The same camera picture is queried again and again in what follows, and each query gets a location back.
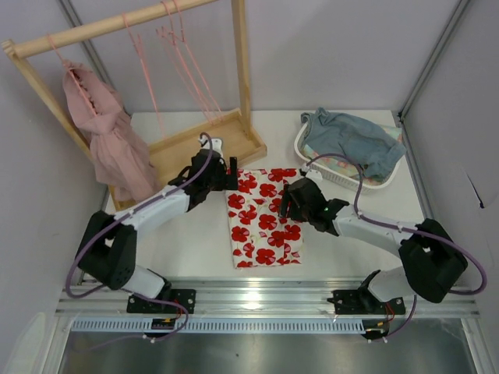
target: floor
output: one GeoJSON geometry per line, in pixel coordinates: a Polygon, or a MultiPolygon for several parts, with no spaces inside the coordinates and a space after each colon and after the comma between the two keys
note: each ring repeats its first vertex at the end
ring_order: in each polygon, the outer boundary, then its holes
{"type": "MultiPolygon", "coordinates": [[[[76,349],[112,333],[72,333],[76,349]]],[[[67,348],[59,374],[470,374],[476,373],[459,319],[420,319],[387,344],[345,335],[184,333],[151,345],[125,340],[78,354],[67,348]]]]}

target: pink hanger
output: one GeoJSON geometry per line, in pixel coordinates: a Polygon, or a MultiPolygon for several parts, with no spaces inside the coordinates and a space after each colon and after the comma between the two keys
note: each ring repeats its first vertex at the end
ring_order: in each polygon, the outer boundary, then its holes
{"type": "Polygon", "coordinates": [[[211,122],[212,121],[212,119],[211,119],[212,110],[211,110],[211,105],[209,104],[209,100],[204,96],[203,91],[197,86],[196,80],[194,79],[193,74],[191,73],[189,66],[186,63],[186,60],[182,56],[182,52],[179,49],[177,41],[183,43],[186,46],[186,49],[188,50],[188,53],[190,56],[190,59],[193,62],[194,66],[196,67],[196,70],[197,70],[198,74],[200,75],[201,79],[203,80],[203,84],[208,92],[208,95],[210,96],[210,99],[213,101],[216,108],[218,109],[218,117],[221,114],[221,110],[220,110],[220,107],[218,106],[217,101],[214,99],[213,94],[211,93],[211,90],[207,84],[207,81],[204,79],[203,73],[200,71],[200,68],[196,62],[196,59],[193,56],[193,53],[190,51],[190,48],[186,42],[186,37],[184,34],[184,29],[183,29],[182,13],[180,12],[180,8],[178,7],[176,0],[174,0],[174,3],[175,3],[175,7],[177,8],[177,13],[179,14],[179,18],[180,18],[180,29],[181,29],[180,32],[181,32],[182,37],[178,37],[178,35],[175,33],[174,26],[173,26],[172,14],[170,13],[170,10],[168,9],[168,6],[166,5],[166,3],[164,1],[162,1],[161,4],[163,4],[163,6],[165,7],[165,10],[166,10],[168,17],[170,19],[171,30],[167,31],[167,29],[163,26],[161,29],[156,30],[157,35],[159,37],[161,37],[163,40],[167,40],[170,43],[170,45],[172,45],[175,48],[176,56],[177,56],[178,60],[180,61],[180,65],[182,66],[185,74],[189,77],[189,80],[190,80],[194,90],[196,91],[198,98],[196,98],[194,96],[193,91],[191,90],[189,84],[186,82],[186,78],[183,75],[183,73],[181,72],[181,69],[179,68],[179,64],[177,64],[177,62],[175,61],[175,59],[172,56],[172,53],[169,51],[168,45],[166,43],[163,43],[165,50],[168,53],[168,57],[172,60],[172,63],[175,66],[175,70],[180,75],[182,81],[184,82],[184,84],[187,87],[187,90],[189,91],[189,93],[191,94],[191,96],[193,97],[195,102],[198,103],[201,111],[204,113],[207,120],[209,122],[211,122]]]}
{"type": "Polygon", "coordinates": [[[80,82],[78,81],[78,79],[75,77],[75,74],[74,74],[74,71],[72,71],[69,66],[66,64],[65,62],[65,59],[62,57],[61,53],[59,52],[59,50],[57,49],[57,47],[55,46],[55,43],[54,41],[52,40],[52,37],[50,36],[50,34],[47,34],[47,39],[48,39],[48,42],[50,43],[50,45],[52,46],[52,49],[55,51],[55,53],[57,54],[57,56],[59,57],[59,59],[61,60],[62,62],[62,65],[64,66],[65,70],[67,71],[67,73],[71,76],[71,78],[73,78],[73,82],[76,84],[76,87],[78,87],[78,91],[80,92],[83,100],[85,101],[85,103],[87,104],[87,107],[90,109],[90,111],[92,112],[92,114],[94,115],[94,117],[97,117],[97,112],[95,111],[95,108],[94,106],[92,105],[92,103],[90,102],[90,100],[88,99],[88,96],[87,94],[85,93],[85,91],[83,91],[83,88],[81,87],[81,84],[80,82]]]}
{"type": "Polygon", "coordinates": [[[143,51],[142,38],[140,37],[139,34],[137,34],[137,39],[135,40],[135,38],[132,35],[132,31],[129,28],[128,22],[126,20],[125,13],[122,13],[122,17],[123,17],[123,22],[125,23],[125,26],[126,26],[126,30],[128,31],[128,34],[130,36],[130,39],[132,39],[132,43],[133,43],[133,47],[135,48],[135,52],[139,56],[140,64],[142,65],[142,71],[143,71],[144,77],[146,78],[147,88],[149,89],[150,98],[153,101],[154,111],[156,112],[157,123],[159,124],[161,134],[163,135],[163,139],[166,139],[165,124],[163,123],[161,115],[159,114],[159,110],[157,109],[156,97],[154,96],[153,87],[152,87],[152,84],[150,82],[149,69],[147,68],[146,55],[143,51]]]}

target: wooden rod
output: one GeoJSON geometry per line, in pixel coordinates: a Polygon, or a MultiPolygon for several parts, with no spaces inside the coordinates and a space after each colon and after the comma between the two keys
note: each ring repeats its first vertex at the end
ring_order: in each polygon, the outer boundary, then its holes
{"type": "Polygon", "coordinates": [[[248,59],[248,37],[246,34],[246,7],[244,0],[232,0],[232,23],[234,25],[235,60],[239,78],[239,102],[244,133],[251,136],[251,90],[250,62],[248,59]]]}
{"type": "MultiPolygon", "coordinates": [[[[177,0],[177,4],[179,5],[180,11],[184,11],[215,1],[217,0],[177,0]]],[[[167,2],[166,6],[171,14],[177,13],[177,8],[175,7],[175,3],[173,1],[167,2]]],[[[161,3],[125,13],[126,20],[130,26],[152,21],[153,19],[158,19],[166,15],[168,14],[165,7],[161,3]]],[[[99,37],[101,35],[112,33],[113,31],[122,30],[125,27],[123,17],[119,15],[51,34],[51,37],[55,46],[59,48],[64,47],[65,45],[79,43],[81,41],[91,39],[92,37],[99,37]]],[[[14,44],[12,48],[14,53],[19,58],[39,55],[40,53],[50,51],[52,49],[47,37],[45,36],[39,37],[38,39],[34,39],[32,41],[14,44]]]]}

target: blue cloth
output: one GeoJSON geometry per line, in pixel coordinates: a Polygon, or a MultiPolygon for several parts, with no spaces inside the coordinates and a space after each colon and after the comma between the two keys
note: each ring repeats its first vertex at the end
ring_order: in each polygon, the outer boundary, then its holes
{"type": "Polygon", "coordinates": [[[367,178],[386,178],[405,153],[405,147],[379,125],[355,115],[318,108],[314,114],[302,114],[305,122],[306,145],[318,154],[344,154],[363,168],[367,178]]]}

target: white table surface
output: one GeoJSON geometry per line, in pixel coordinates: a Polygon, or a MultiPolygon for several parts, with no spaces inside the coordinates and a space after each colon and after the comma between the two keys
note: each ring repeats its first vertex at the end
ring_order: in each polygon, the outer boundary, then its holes
{"type": "MultiPolygon", "coordinates": [[[[254,111],[253,126],[268,147],[267,157],[245,168],[298,168],[293,150],[303,111],[254,111]]],[[[395,126],[390,111],[343,111],[380,125],[395,126]]],[[[171,135],[203,121],[201,113],[162,114],[171,135]]],[[[161,138],[155,113],[136,113],[132,126],[148,143],[161,138]]],[[[329,181],[320,188],[327,199],[353,201],[354,192],[329,181]]],[[[401,221],[421,222],[423,214],[412,183],[407,161],[401,162],[393,182],[372,195],[361,196],[364,212],[373,212],[401,221]]],[[[108,201],[108,212],[114,211],[108,201]]],[[[194,210],[160,226],[143,239],[137,249],[137,263],[166,277],[276,277],[319,280],[335,277],[365,277],[374,270],[389,270],[401,262],[382,249],[351,238],[336,238],[303,225],[304,247],[301,265],[235,269],[223,192],[212,192],[194,210]]]]}

